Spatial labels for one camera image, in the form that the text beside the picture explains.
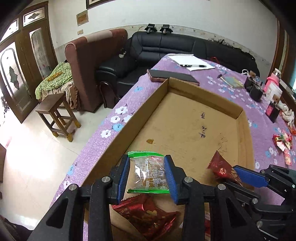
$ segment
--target stool leg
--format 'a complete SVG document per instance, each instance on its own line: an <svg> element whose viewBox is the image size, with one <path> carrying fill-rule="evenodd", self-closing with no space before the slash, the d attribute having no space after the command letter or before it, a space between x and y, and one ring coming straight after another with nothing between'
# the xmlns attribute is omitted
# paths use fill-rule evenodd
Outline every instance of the stool leg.
<svg viewBox="0 0 296 241"><path fill-rule="evenodd" d="M41 117L41 119L44 121L44 123L47 125L47 127L51 130L52 127L50 126L50 123L48 122L48 120L46 119L46 117L44 116L44 114L41 114L39 112L37 112L39 114L39 116ZM52 131L52 134L55 136L55 137L58 137L59 134L55 131Z"/></svg>
<svg viewBox="0 0 296 241"><path fill-rule="evenodd" d="M63 104L64 104L66 110L68 111L69 115L73 118L73 122L74 122L75 126L76 126L77 128L80 128L80 127L81 127L81 124L80 124L79 121L76 119L76 116L74 115L73 111L71 110L71 108L70 108L68 102L64 100L64 101L63 101Z"/></svg>
<svg viewBox="0 0 296 241"><path fill-rule="evenodd" d="M69 142L72 142L73 141L73 135L72 135L72 133L68 133L67 132L67 130L65 129L65 127L63 126L63 124L59 121L58 117L54 113L50 113L50 115L53 118L54 122L59 127L59 129L65 134L65 136L67 137L67 140Z"/></svg>
<svg viewBox="0 0 296 241"><path fill-rule="evenodd" d="M59 113L58 110L55 111L57 117L59 118L59 120L61 121L61 123L65 126L66 125L66 122L65 120L61 117L61 114Z"/></svg>

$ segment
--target green candy packet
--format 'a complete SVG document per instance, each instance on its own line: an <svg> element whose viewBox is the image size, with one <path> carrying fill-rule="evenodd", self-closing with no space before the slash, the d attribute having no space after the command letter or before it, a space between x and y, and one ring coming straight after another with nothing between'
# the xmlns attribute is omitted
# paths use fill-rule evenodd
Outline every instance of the green candy packet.
<svg viewBox="0 0 296 241"><path fill-rule="evenodd" d="M135 163L135 187L127 193L170 193L163 168L164 155L154 151L129 151L128 157Z"/></svg>

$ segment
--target framed picture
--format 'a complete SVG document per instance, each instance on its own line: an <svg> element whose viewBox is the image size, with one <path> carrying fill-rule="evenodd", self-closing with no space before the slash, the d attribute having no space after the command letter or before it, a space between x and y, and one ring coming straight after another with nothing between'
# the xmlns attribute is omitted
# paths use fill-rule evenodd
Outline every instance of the framed picture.
<svg viewBox="0 0 296 241"><path fill-rule="evenodd" d="M87 10L77 14L76 19L77 19L77 26L80 26L84 23L88 23L89 16L88 16Z"/></svg>
<svg viewBox="0 0 296 241"><path fill-rule="evenodd" d="M90 9L96 5L108 2L110 0L86 0L86 9Z"/></svg>

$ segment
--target brown armchair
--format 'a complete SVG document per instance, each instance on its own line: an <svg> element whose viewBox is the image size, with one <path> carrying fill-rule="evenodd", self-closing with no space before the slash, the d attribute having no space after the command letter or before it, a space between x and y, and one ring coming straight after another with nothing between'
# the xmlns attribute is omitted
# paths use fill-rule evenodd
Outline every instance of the brown armchair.
<svg viewBox="0 0 296 241"><path fill-rule="evenodd" d="M71 65L81 109L94 112L102 104L102 96L94 73L100 64L119 54L127 40L125 29L104 30L69 42L65 56Z"/></svg>

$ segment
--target metal screw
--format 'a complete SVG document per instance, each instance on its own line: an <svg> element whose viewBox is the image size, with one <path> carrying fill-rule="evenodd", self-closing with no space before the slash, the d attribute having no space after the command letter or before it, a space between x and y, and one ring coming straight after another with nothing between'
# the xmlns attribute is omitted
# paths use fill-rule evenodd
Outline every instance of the metal screw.
<svg viewBox="0 0 296 241"><path fill-rule="evenodd" d="M184 181L187 183L191 183L191 182L193 182L193 179L192 179L192 177L185 177Z"/></svg>
<svg viewBox="0 0 296 241"><path fill-rule="evenodd" d="M104 182L104 183L107 183L107 182L109 182L110 180L111 180L110 177L103 177L103 178L102 178L102 182Z"/></svg>
<svg viewBox="0 0 296 241"><path fill-rule="evenodd" d="M218 185L218 188L219 188L220 190L225 190L225 189L226 189L226 186L225 186L224 184L219 184L219 185Z"/></svg>
<svg viewBox="0 0 296 241"><path fill-rule="evenodd" d="M256 224L257 224L257 227L258 228L261 228L263 226L263 222L262 221L258 221Z"/></svg>
<svg viewBox="0 0 296 241"><path fill-rule="evenodd" d="M252 203L254 203L254 204L258 203L258 199L257 198L253 198L252 199Z"/></svg>
<svg viewBox="0 0 296 241"><path fill-rule="evenodd" d="M76 185L76 184L71 184L71 185L69 186L69 189L70 189L71 191L74 191L76 188L77 188L77 185Z"/></svg>

